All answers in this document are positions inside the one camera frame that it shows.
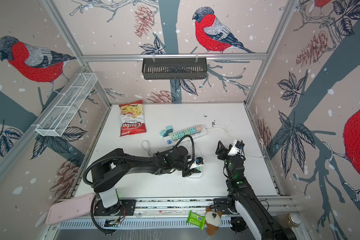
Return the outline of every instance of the pink phone case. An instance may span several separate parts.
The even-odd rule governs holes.
[[[53,204],[49,208],[45,224],[51,225],[89,214],[94,196],[95,193],[88,193],[80,197]]]

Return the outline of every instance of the jar lid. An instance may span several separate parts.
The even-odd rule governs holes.
[[[297,214],[289,214],[288,218],[295,225],[300,225],[301,224],[301,219]]]

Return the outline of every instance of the wire mesh basket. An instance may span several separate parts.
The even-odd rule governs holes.
[[[59,93],[61,98],[36,128],[40,135],[61,137],[97,81],[94,73],[76,76],[72,86],[65,93]]]
[[[204,79],[206,58],[144,58],[144,79]]]

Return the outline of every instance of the white wire basket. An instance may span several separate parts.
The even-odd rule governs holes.
[[[77,74],[76,80],[36,128],[42,136],[61,137],[97,81],[94,73]]]

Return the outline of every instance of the green wet wipes pack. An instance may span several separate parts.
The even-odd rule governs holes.
[[[193,225],[196,225],[197,227],[200,227],[201,230],[203,230],[205,224],[205,217],[199,216],[191,211],[189,213],[187,223],[192,223]]]

